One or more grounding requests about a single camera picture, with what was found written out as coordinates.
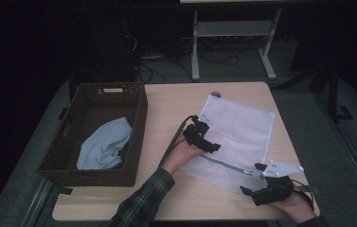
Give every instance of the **wicker basket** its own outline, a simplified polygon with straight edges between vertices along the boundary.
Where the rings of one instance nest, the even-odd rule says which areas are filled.
[[[148,100],[143,83],[81,84],[37,172],[60,186],[134,186]],[[133,128],[116,169],[79,170],[81,144],[101,125],[125,116]]]

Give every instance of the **table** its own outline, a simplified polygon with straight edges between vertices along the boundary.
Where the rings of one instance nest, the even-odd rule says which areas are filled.
[[[207,96],[217,91],[223,98],[276,113],[267,159],[299,166],[290,137],[276,103],[264,82],[190,83],[146,85],[149,101],[146,129],[134,187],[73,187],[61,194],[54,207],[56,220],[108,220],[119,204],[138,189],[156,170],[170,140],[184,119],[199,114]],[[176,185],[161,203],[156,220],[280,219],[284,214],[270,206],[256,206],[243,196],[203,182],[181,170]],[[308,184],[303,173],[292,179]]]

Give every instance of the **basket handle hole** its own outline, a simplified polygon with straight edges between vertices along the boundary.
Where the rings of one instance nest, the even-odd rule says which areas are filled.
[[[104,93],[123,93],[124,91],[122,88],[99,88],[98,89],[98,94],[104,94]]]
[[[62,131],[62,136],[66,137],[69,133],[69,131],[71,130],[71,126],[72,126],[73,120],[71,118],[68,119],[68,121],[66,122],[66,126],[63,128]]]

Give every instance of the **plaid sleeve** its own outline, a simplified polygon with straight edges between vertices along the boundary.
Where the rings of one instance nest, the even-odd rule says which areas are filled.
[[[326,219],[323,217],[316,217],[297,225],[298,227],[329,227]]]
[[[108,226],[149,226],[162,199],[174,185],[175,181],[165,169],[157,169],[142,187],[119,205]]]

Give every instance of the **hand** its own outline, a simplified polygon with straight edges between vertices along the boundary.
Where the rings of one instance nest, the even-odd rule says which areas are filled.
[[[191,158],[196,155],[205,153],[199,148],[192,147],[185,139],[185,136],[181,133],[176,142],[175,147],[167,157],[162,168],[164,168],[169,174],[173,175],[174,172],[182,165],[187,163]]]
[[[275,201],[269,205],[283,211],[296,224],[316,218],[316,214],[309,204],[295,192],[293,192],[285,201]]]

